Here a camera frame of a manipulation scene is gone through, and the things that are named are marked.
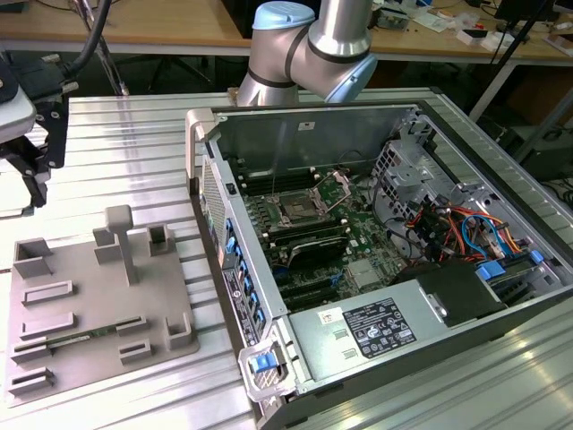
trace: sticker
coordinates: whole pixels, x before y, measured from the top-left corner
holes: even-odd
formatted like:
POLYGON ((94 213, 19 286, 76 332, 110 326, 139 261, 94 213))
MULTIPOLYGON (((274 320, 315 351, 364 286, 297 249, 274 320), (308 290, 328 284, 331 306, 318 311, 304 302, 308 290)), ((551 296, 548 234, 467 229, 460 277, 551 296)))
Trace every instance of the sticker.
POLYGON ((366 358, 375 358, 416 341, 391 297, 344 312, 343 316, 366 358))
POLYGON ((321 319, 322 325, 335 323, 336 321, 342 320, 342 308, 333 307, 332 309, 327 309, 326 311, 320 311, 317 313, 321 319))
POLYGON ((298 131, 299 132, 305 132, 307 130, 314 130, 314 122, 310 122, 310 123, 299 123, 298 125, 298 131))

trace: table leg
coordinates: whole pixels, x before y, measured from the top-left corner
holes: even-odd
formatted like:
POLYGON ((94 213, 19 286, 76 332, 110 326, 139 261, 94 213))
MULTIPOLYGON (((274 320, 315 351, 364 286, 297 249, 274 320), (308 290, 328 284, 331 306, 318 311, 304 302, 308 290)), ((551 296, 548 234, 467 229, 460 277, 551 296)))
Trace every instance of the table leg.
POLYGON ((495 79, 493 79, 490 86, 487 87, 487 90, 485 90, 482 97, 478 100, 472 111, 469 113, 469 117, 471 119, 477 121, 480 118, 480 116, 482 116, 484 110, 490 105, 495 95, 498 93, 500 88, 503 86, 503 84, 509 78, 511 72, 513 72, 513 69, 515 68, 516 65, 510 62, 507 62, 501 68, 498 75, 495 77, 495 79))

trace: pcie slot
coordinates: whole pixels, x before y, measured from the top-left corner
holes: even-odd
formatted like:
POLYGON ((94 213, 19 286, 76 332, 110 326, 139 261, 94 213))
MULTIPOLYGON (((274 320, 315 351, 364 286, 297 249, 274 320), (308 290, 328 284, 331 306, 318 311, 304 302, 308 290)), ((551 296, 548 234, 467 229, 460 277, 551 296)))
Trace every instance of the pcie slot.
POLYGON ((332 281, 330 279, 319 280, 318 282, 313 282, 311 284, 299 285, 297 287, 292 287, 288 289, 283 289, 280 295, 285 298, 300 296, 301 294, 311 292, 315 289, 321 289, 325 287, 330 287, 332 281))

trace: power supply label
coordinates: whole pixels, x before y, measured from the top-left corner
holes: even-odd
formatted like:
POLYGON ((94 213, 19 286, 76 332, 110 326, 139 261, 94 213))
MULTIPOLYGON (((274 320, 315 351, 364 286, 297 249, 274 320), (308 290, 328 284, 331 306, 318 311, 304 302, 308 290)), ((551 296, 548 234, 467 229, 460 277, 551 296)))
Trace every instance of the power supply label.
POLYGON ((357 307, 343 313, 356 343, 366 358, 375 358, 416 340, 394 300, 357 307))

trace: blue cable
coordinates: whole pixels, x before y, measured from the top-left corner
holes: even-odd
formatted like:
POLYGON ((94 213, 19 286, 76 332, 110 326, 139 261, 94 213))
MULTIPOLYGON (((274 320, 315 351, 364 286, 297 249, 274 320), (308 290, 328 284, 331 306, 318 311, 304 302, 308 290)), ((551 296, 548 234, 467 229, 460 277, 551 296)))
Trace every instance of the blue cable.
POLYGON ((470 218, 478 218, 478 219, 481 219, 482 221, 484 221, 489 226, 489 228, 492 229, 493 234, 495 235, 495 240, 497 240, 497 242, 500 245, 503 252, 505 254, 513 255, 513 253, 509 249, 509 247, 501 240, 501 237, 498 233, 497 228, 493 225, 493 223, 489 219, 483 217, 482 215, 469 215, 466 217, 466 219, 464 219, 464 222, 462 222, 462 236, 464 237, 464 240, 466 241, 466 243, 471 248, 474 248, 478 253, 483 255, 485 257, 485 259, 487 260, 487 258, 488 258, 487 253, 481 247, 479 247, 478 245, 474 244, 471 240, 469 240, 469 237, 467 237, 466 223, 470 218))

